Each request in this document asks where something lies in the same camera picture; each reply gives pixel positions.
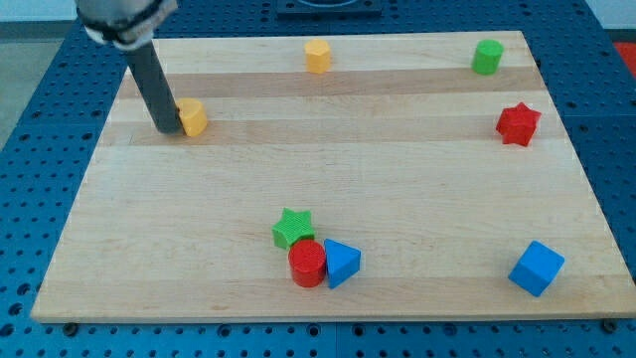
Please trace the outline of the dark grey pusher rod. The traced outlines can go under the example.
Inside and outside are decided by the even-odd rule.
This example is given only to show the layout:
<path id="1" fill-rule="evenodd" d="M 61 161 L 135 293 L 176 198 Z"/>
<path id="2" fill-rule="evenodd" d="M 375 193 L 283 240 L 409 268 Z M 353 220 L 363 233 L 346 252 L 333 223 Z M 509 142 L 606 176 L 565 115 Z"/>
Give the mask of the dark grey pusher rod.
<path id="1" fill-rule="evenodd" d="M 183 132 L 179 110 L 152 42 L 124 53 L 155 128 L 163 134 Z"/>

